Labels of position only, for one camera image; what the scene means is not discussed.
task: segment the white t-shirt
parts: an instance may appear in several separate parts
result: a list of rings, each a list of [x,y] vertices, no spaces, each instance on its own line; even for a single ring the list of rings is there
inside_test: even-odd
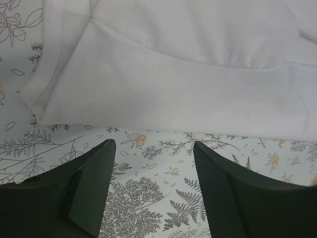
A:
[[[44,2],[40,123],[317,140],[317,30],[285,0]]]

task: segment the fern illustration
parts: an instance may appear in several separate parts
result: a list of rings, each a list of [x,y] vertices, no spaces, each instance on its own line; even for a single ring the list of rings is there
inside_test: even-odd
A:
[[[176,193],[185,201],[177,203],[170,200],[170,205],[176,210],[175,213],[168,212],[169,219],[165,219],[164,231],[173,228],[174,226],[180,227],[182,224],[189,226],[190,218],[198,223],[198,215],[203,221],[206,220],[206,212],[203,197],[201,194],[198,180],[190,180],[184,178],[185,183],[196,192],[184,192],[176,190]]]
[[[142,177],[111,186],[114,192],[108,192],[100,237],[144,238],[156,233],[162,215],[148,207],[165,198],[157,183]]]
[[[199,238],[199,237],[209,237],[211,238],[209,228],[205,228],[199,232],[198,229],[191,229],[187,231],[177,231],[170,234],[167,238]]]
[[[249,170],[252,170],[252,169],[251,169],[251,163],[250,163],[250,157],[248,157],[248,160],[247,160],[247,163],[246,163],[245,167],[246,167],[247,169],[249,169]]]
[[[232,158],[233,158],[233,162],[240,164],[239,160],[237,159],[237,157],[235,155],[232,155]]]
[[[111,181],[115,180],[117,175],[123,175],[125,174],[124,171],[131,169],[132,167],[129,167],[128,163],[123,163],[119,165],[118,163],[114,162],[112,175],[111,175]]]
[[[196,141],[200,141],[204,143],[205,145],[208,145],[211,149],[217,150],[217,149],[224,149],[227,146],[232,146],[239,150],[236,146],[231,145],[229,143],[221,141],[222,135],[214,135],[214,134],[205,134],[202,137],[197,137],[193,133],[184,133],[186,142],[176,142],[175,140],[166,140],[166,141],[159,141],[158,145],[161,146],[161,148],[156,149],[154,145],[149,146],[145,149],[145,151],[142,152],[142,155],[144,158],[152,160],[158,155],[161,155],[163,151],[170,151],[169,155],[177,156],[182,149],[185,149],[186,146],[189,146],[189,149],[186,149],[186,154],[189,156],[193,155],[194,150],[194,144]]]

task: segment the botanical print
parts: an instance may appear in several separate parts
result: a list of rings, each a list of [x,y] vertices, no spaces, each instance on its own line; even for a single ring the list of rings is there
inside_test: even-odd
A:
[[[185,149],[186,146],[189,146],[189,149],[186,149],[186,154],[189,156],[193,155],[194,143],[196,141],[200,141],[205,145],[208,145],[213,150],[221,150],[226,148],[227,146],[232,146],[239,150],[232,144],[221,141],[222,135],[213,135],[213,134],[204,134],[201,137],[197,137],[193,133],[184,133],[186,142],[175,142],[175,140],[161,140],[159,141],[159,146],[161,148],[157,149],[154,145],[147,147],[145,151],[142,152],[143,157],[149,160],[154,159],[156,156],[161,155],[163,151],[170,151],[169,155],[177,156],[182,149]]]
[[[114,192],[108,192],[102,238],[144,238],[160,228],[162,215],[152,212],[151,206],[166,196],[156,182],[142,177],[129,179],[125,184],[111,184]]]
[[[308,161],[312,164],[316,162],[317,159],[317,142],[305,142],[305,141],[293,141],[291,150],[294,152],[304,152],[307,151],[309,157]]]
[[[18,95],[22,89],[18,82],[27,82],[45,50],[42,28],[34,27],[42,21],[43,1],[26,2],[4,0],[0,4],[0,64],[6,65],[0,67],[0,75],[6,75],[4,83],[8,83],[0,85],[0,184],[22,182],[114,139],[116,158],[101,238],[211,237],[193,156],[196,141],[276,180],[317,185],[317,142],[212,131],[40,125]]]
[[[189,230],[187,231],[173,232],[167,238],[200,238],[200,237],[211,238],[209,228],[205,228],[202,231],[198,229],[189,228]]]
[[[13,163],[8,166],[2,166],[0,168],[0,174],[5,175],[3,178],[0,179],[0,184],[15,182],[14,179],[17,176],[23,175],[23,177],[21,178],[21,181],[23,181],[25,179],[39,175],[40,173],[44,172],[45,170],[43,169],[43,167],[39,166],[39,164],[45,162],[42,160],[43,156],[46,152],[58,149],[61,146],[68,144],[71,145],[70,152],[65,154],[65,157],[61,157],[59,159],[61,164],[77,158],[78,156],[82,155],[83,152],[75,150],[74,142],[81,137],[82,136],[63,144],[54,143],[52,141],[52,136],[50,133],[47,133],[45,130],[40,131],[38,129],[37,131],[33,130],[33,132],[27,131],[23,134],[23,137],[20,137],[18,139],[12,138],[4,140],[3,143],[0,143],[0,155],[5,155],[8,158],[1,158],[0,162],[8,160],[12,161]],[[45,147],[46,150],[41,150],[40,152],[37,152],[37,149],[39,147]],[[18,168],[19,164],[25,164],[24,162],[28,163],[26,163],[24,167],[19,168],[19,170],[15,173],[4,173],[7,169],[13,166],[16,166]]]
[[[123,175],[125,174],[124,171],[131,169],[132,167],[129,167],[128,163],[118,164],[114,162],[112,175],[111,175],[111,181],[115,180],[117,175]]]
[[[176,190],[176,193],[183,198],[184,202],[175,202],[170,200],[170,205],[176,210],[176,212],[168,212],[169,219],[165,219],[164,230],[169,230],[174,226],[180,227],[182,224],[189,226],[190,218],[198,223],[197,219],[200,218],[205,221],[207,219],[203,196],[200,190],[198,180],[190,180],[184,178],[184,182],[192,189],[191,192],[184,192]]]
[[[13,47],[14,40],[24,41],[26,28],[37,26],[42,21],[43,9],[39,8],[31,12],[24,20],[19,13],[13,15],[10,11],[19,6],[20,0],[9,0],[0,4],[0,43],[10,39]]]

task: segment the leaf print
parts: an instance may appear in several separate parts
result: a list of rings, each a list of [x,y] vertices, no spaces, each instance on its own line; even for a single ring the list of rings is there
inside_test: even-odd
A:
[[[168,212],[169,219],[165,219],[164,231],[173,228],[174,226],[180,227],[182,224],[189,225],[189,217],[195,223],[198,223],[198,214],[203,221],[206,220],[206,212],[203,197],[200,191],[198,180],[193,181],[188,178],[184,179],[185,183],[192,187],[195,193],[183,192],[176,190],[176,193],[185,201],[183,203],[177,203],[170,200],[170,205],[176,210],[176,213]]]
[[[19,20],[15,19],[14,17],[7,17],[7,18],[6,18],[6,21],[7,21],[9,24],[13,25],[13,26],[16,26],[16,25],[20,25],[20,24],[21,24],[21,22],[20,22]]]
[[[156,165],[157,164],[152,164],[152,165],[148,166],[148,169],[151,170],[151,169],[155,168]]]
[[[131,140],[126,140],[126,141],[121,142],[121,145],[130,143],[130,142],[131,142]]]
[[[31,56],[28,59],[29,61],[31,61],[31,63],[39,63],[41,57],[42,57],[42,54],[39,54],[39,55]]]
[[[127,155],[129,155],[129,154],[128,154],[127,152],[125,152],[125,151],[121,151],[120,154],[121,154],[122,156],[127,156]]]
[[[30,28],[37,26],[42,21],[42,15],[43,15],[42,8],[33,11],[26,19],[25,26]]]
[[[20,4],[20,0],[11,0],[9,10],[16,8],[17,6],[19,6],[19,4]]]
[[[24,41],[25,40],[25,31],[15,28],[13,30],[13,36],[18,39],[19,41]]]
[[[15,122],[12,121],[5,126],[5,131],[11,130],[15,126]]]
[[[239,161],[235,155],[232,155],[232,158],[233,158],[233,162],[239,164]]]
[[[249,169],[249,170],[252,170],[252,169],[251,169],[251,163],[250,163],[250,157],[248,157],[248,160],[247,160],[247,163],[246,163],[245,167],[246,167],[247,169]]]
[[[125,184],[112,183],[112,189],[114,192],[108,192],[100,237],[144,238],[157,232],[162,215],[147,208],[165,198],[156,182],[145,177],[139,181],[129,179]]]
[[[43,49],[43,45],[41,43],[33,43],[31,44],[32,51],[41,52]]]
[[[0,4],[0,13],[4,13],[7,7],[6,4]]]
[[[2,31],[0,28],[0,43],[5,41],[10,35],[10,31],[7,27],[5,27]]]
[[[309,170],[309,173],[311,175],[317,175],[317,167],[312,168],[311,170]]]
[[[21,22],[21,16],[19,13],[15,14],[14,18]]]
[[[22,71],[19,71],[17,69],[12,69],[10,70],[12,73],[14,73],[15,75],[18,75],[18,76],[22,76],[24,75],[25,73],[23,73]]]
[[[160,149],[156,149],[154,145],[147,147],[145,151],[142,152],[144,158],[152,160],[157,155],[163,153],[163,151],[170,151],[169,155],[171,157],[177,156],[182,149],[185,149],[187,145],[190,146],[189,149],[186,149],[186,154],[189,156],[193,155],[194,143],[196,141],[200,141],[205,145],[208,145],[211,149],[224,149],[226,146],[232,146],[240,151],[236,146],[228,144],[226,142],[221,141],[222,135],[213,135],[213,134],[204,134],[202,137],[197,138],[193,133],[184,133],[186,142],[176,142],[175,140],[166,140],[159,141]]]

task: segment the branch illustration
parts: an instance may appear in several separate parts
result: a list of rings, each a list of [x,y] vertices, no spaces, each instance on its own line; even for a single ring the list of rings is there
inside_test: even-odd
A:
[[[166,141],[159,141],[158,145],[161,146],[161,148],[157,149],[154,145],[147,147],[143,152],[142,155],[144,158],[152,160],[158,155],[161,155],[163,151],[170,151],[169,155],[176,156],[178,155],[182,149],[185,149],[187,145],[190,146],[189,149],[186,150],[186,154],[189,156],[193,155],[193,149],[194,144],[196,141],[200,141],[204,143],[205,145],[208,145],[211,149],[217,150],[217,149],[224,149],[227,146],[232,146],[236,148],[238,151],[240,151],[236,146],[221,141],[222,135],[213,135],[213,134],[205,134],[202,137],[197,138],[195,134],[193,133],[184,133],[185,139],[187,139],[186,142],[179,141],[178,143],[175,142],[175,140],[166,140]]]

